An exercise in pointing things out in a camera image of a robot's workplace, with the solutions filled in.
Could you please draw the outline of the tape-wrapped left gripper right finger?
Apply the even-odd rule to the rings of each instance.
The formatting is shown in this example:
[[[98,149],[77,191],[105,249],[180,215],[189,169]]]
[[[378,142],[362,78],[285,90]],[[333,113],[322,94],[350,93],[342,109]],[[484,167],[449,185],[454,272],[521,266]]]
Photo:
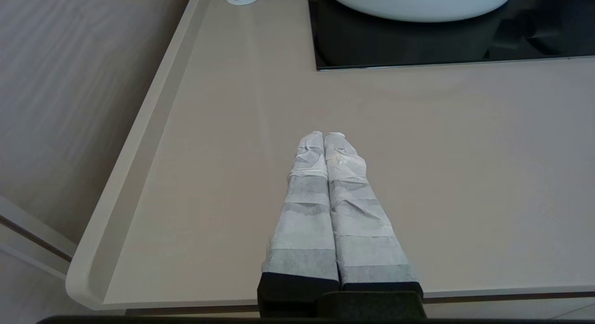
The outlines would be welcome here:
[[[324,138],[331,221],[344,291],[423,289],[366,177],[366,162],[344,134]]]

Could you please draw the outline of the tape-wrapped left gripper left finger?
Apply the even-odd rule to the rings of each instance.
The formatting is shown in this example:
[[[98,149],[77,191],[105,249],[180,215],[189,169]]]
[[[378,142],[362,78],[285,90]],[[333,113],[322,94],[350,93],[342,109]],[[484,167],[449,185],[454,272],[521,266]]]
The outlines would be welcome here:
[[[318,299],[339,290],[328,181],[323,134],[314,131],[297,147],[262,263],[261,315],[315,315]]]

